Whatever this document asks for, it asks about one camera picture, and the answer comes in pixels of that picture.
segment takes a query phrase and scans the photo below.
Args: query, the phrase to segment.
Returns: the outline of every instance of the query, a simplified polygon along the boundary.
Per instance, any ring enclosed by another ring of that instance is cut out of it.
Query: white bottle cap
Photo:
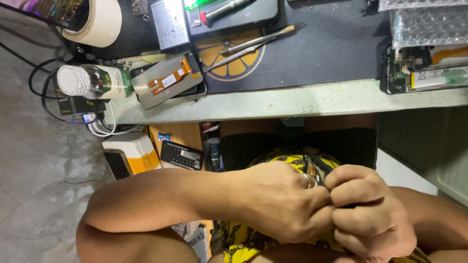
[[[83,96],[91,89],[91,78],[79,66],[61,66],[57,73],[58,86],[69,96]]]

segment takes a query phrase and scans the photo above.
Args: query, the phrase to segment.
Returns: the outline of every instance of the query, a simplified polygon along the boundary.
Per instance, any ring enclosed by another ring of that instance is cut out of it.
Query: hand
[[[240,223],[290,243],[331,229],[334,208],[328,190],[306,189],[306,178],[288,163],[262,163],[231,173],[231,199]]]
[[[417,241],[408,213],[374,170],[343,165],[325,178],[325,185],[337,207],[332,220],[340,245],[372,263],[413,252]],[[352,204],[358,206],[339,208]]]

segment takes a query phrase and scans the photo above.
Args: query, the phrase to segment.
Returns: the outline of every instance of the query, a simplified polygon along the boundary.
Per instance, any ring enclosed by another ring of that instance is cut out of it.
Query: red-handled tool
[[[243,5],[244,3],[247,3],[249,2],[250,0],[232,0],[229,4],[211,12],[211,13],[205,13],[205,12],[201,12],[200,13],[200,20],[202,21],[202,23],[206,26],[208,25],[208,23],[210,22],[210,20],[224,12],[227,12],[231,9],[234,9],[240,5]]]

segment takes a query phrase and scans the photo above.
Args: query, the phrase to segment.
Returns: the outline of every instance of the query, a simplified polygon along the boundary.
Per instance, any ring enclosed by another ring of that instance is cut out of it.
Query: phone lcd screen
[[[89,0],[0,0],[0,7],[79,31],[88,21]]]
[[[104,152],[107,164],[116,180],[130,177],[130,173],[124,161],[124,156],[120,153]]]

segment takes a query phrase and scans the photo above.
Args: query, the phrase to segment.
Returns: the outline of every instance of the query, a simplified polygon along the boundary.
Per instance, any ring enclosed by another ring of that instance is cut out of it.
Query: white countertop edge
[[[119,124],[155,124],[359,114],[468,105],[468,88],[387,95],[377,80],[353,80],[165,101],[144,110],[133,94],[111,101]],[[112,123],[109,110],[106,122]]]

